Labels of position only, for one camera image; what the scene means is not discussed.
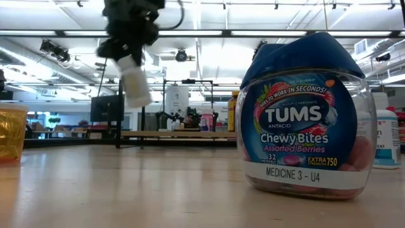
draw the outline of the ceiling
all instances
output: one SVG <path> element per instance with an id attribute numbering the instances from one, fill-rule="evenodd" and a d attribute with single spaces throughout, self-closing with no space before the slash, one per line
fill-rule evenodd
<path id="1" fill-rule="evenodd" d="M 278 9 L 275 9 L 275 2 L 278 2 Z M 392 10 L 388 10 L 391 0 L 325 2 L 327 5 L 324 8 L 323 0 L 184 0 L 185 18 L 178 29 L 326 30 L 328 26 L 329 30 L 388 31 L 404 28 L 399 0 L 393 1 L 395 7 Z M 0 0 L 0 30 L 103 30 L 107 24 L 101 15 L 103 1 L 82 0 L 81 3 L 82 8 L 78 7 L 76 1 L 70 0 Z M 166 8 L 160 11 L 156 23 L 165 28 L 176 24 L 179 19 L 180 10 L 177 2 L 166 0 Z M 45 66 L 52 72 L 63 72 L 57 74 L 60 75 L 60 79 L 64 79 L 63 82 L 75 83 L 72 78 L 80 78 L 79 81 L 85 83 L 101 81 L 101 72 L 96 70 L 98 66 L 95 66 L 95 63 L 104 63 L 105 60 L 98 58 L 95 50 L 105 39 L 0 37 L 0 41 L 2 39 L 4 41 L 0 42 L 0 48 L 7 49 L 8 47 L 3 44 L 5 41 L 9 42 L 9 46 L 14 47 L 14 51 L 11 52 L 19 52 L 17 57 L 36 60 L 35 64 Z M 68 49 L 72 56 L 71 62 L 59 64 L 51 56 L 44 56 L 39 51 L 44 39 Z M 148 81 L 161 82 L 164 75 L 170 80 L 195 77 L 196 61 L 178 63 L 173 60 L 178 49 L 184 49 L 189 56 L 198 55 L 202 79 L 213 79 L 220 83 L 240 83 L 251 64 L 254 49 L 263 40 L 268 43 L 290 43 L 295 39 L 160 38 L 151 47 L 146 47 L 146 55 L 149 57 L 145 66 Z M 354 44 L 360 40 L 338 39 L 350 53 L 354 52 Z M 25 75 L 18 81 L 32 82 L 32 79 L 27 78 Z M 118 81 L 119 71 L 111 60 L 107 61 L 104 78 L 104 82 L 108 79 Z M 96 95 L 96 90 L 93 89 L 86 96 Z M 116 88 L 103 90 L 105 94 L 112 94 Z"/>

